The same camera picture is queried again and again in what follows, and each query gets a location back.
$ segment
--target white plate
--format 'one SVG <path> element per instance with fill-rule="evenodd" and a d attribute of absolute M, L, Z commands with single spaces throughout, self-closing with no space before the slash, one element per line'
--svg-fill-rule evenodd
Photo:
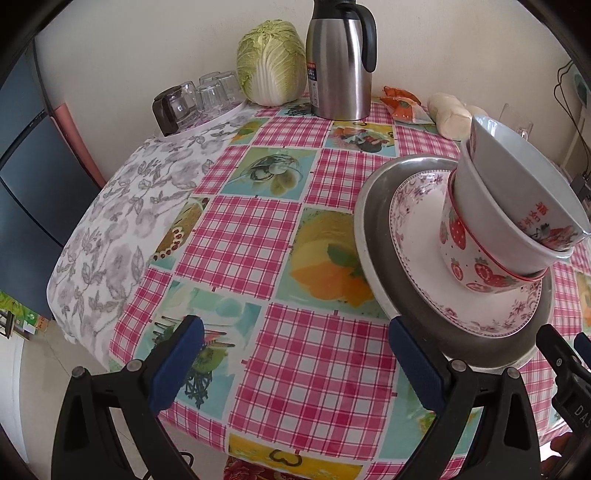
<path fill-rule="evenodd" d="M 513 335 L 534 315 L 542 282 L 487 295 L 471 292 L 452 276 L 438 244 L 449 174 L 423 171 L 396 190 L 389 216 L 394 248 L 413 286 L 450 323 L 481 337 Z"/>

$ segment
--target blue cabinet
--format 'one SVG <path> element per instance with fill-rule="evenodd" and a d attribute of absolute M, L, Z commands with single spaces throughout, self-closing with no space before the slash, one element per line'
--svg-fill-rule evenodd
<path fill-rule="evenodd" d="M 24 56 L 0 89 L 0 156 L 43 110 L 43 103 Z"/>
<path fill-rule="evenodd" d="M 27 135 L 0 170 L 0 178 L 62 245 L 99 193 L 50 117 Z"/>
<path fill-rule="evenodd" d="M 0 290 L 51 318 L 47 283 L 61 248 L 0 185 Z"/>
<path fill-rule="evenodd" d="M 51 317 L 47 283 L 99 188 L 43 117 L 33 78 L 23 57 L 0 89 L 0 290 Z"/>

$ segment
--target wall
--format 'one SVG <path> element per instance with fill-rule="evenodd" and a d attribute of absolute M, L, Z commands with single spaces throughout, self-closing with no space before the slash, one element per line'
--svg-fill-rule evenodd
<path fill-rule="evenodd" d="M 360 3 L 378 24 L 374 93 L 385 84 L 424 100 L 444 91 L 491 116 L 508 102 L 534 121 L 532 143 L 561 159 L 574 129 L 552 90 L 568 57 L 517 0 Z M 74 0 L 38 37 L 41 71 L 108 178 L 156 129 L 157 93 L 234 68 L 238 41 L 264 20 L 291 21 L 305 41 L 312 8 L 312 0 Z"/>
<path fill-rule="evenodd" d="M 22 438 L 20 382 L 24 340 L 16 333 L 0 336 L 0 424 L 25 462 L 27 452 Z"/>

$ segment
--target blue clamp pad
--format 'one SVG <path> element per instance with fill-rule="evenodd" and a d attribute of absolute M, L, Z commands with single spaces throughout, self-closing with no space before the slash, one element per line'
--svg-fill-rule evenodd
<path fill-rule="evenodd" d="M 591 368 L 591 340 L 583 332 L 574 338 L 574 349 L 583 359 L 583 362 Z"/>
<path fill-rule="evenodd" d="M 433 368 L 414 338 L 396 317 L 390 322 L 388 341 L 396 359 L 421 404 L 427 410 L 441 414 L 445 408 L 443 380 Z"/>
<path fill-rule="evenodd" d="M 189 368 L 203 348 L 205 328 L 201 318 L 195 317 L 193 323 L 180 338 L 168 358 L 154 374 L 150 385 L 148 405 L 156 416 L 161 410 L 170 408 Z"/>

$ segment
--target orange packaged food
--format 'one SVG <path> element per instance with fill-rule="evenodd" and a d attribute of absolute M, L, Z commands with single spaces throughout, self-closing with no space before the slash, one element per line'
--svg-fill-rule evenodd
<path fill-rule="evenodd" d="M 433 124 L 429 114 L 421 107 L 421 100 L 407 90 L 384 87 L 385 97 L 380 100 L 388 108 L 392 119 L 407 124 Z"/>

